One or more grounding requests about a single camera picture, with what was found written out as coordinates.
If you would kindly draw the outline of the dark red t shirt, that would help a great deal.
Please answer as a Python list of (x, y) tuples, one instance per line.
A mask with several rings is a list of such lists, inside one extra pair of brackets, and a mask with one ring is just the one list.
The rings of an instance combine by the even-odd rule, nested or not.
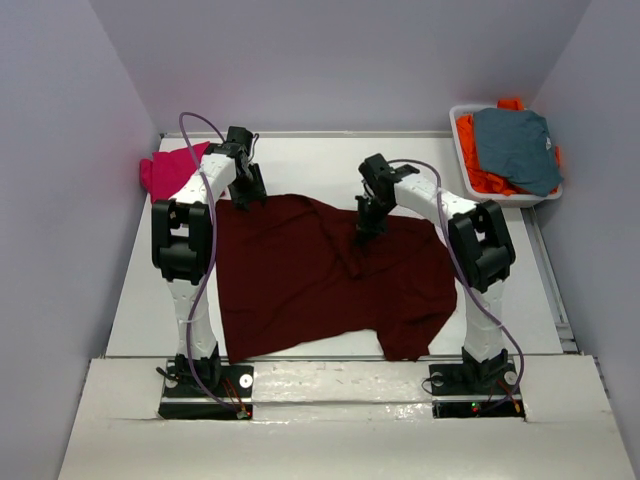
[(216, 205), (216, 276), (228, 358), (240, 362), (372, 330), (387, 360), (429, 351), (457, 306), (435, 227), (392, 216), (358, 245), (357, 214), (300, 195), (246, 211)]

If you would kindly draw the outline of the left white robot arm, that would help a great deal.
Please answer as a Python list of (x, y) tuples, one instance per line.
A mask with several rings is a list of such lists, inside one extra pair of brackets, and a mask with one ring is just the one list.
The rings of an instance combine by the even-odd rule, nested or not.
[(266, 202), (261, 171), (253, 162), (254, 140), (254, 133), (230, 128), (224, 141), (205, 149), (186, 184), (151, 209), (152, 263), (167, 283), (178, 326), (170, 377), (201, 395), (219, 388), (222, 373), (206, 292), (216, 256), (215, 204), (225, 192), (245, 211), (254, 202)]

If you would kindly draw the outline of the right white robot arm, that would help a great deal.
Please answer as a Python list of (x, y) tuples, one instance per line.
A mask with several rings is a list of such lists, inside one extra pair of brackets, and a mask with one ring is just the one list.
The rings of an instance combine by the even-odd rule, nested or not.
[(440, 178), (429, 180), (423, 163), (370, 157), (358, 170), (364, 186), (357, 199), (356, 240), (364, 244), (386, 230), (396, 207), (408, 209), (440, 228), (456, 277), (464, 289), (466, 335), (457, 363), (431, 367), (428, 393), (436, 397), (517, 393), (520, 378), (505, 344), (513, 339), (502, 312), (504, 284), (515, 249), (500, 205), (453, 194)]

